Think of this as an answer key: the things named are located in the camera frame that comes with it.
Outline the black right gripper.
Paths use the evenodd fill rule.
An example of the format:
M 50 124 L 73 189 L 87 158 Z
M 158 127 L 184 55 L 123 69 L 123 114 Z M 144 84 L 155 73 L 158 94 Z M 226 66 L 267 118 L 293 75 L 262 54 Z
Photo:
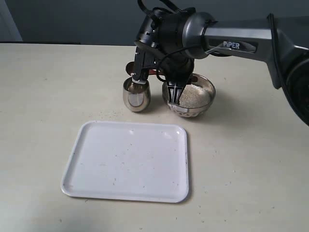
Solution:
M 167 83 L 168 102 L 179 104 L 180 97 L 189 82 L 194 61 L 185 54 L 183 29 L 194 12 L 154 12 L 155 39 L 158 50 L 163 53 L 156 65 L 158 80 Z

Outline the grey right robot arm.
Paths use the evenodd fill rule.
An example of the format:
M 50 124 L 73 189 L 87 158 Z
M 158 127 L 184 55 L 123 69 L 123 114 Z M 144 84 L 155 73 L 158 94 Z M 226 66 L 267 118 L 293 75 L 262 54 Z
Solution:
M 309 19 L 306 16 L 216 21 L 208 13 L 171 14 L 158 27 L 166 56 L 164 69 L 170 104 L 178 104 L 195 59 L 210 54 L 266 63 L 274 88 L 281 88 L 295 114 L 309 121 Z

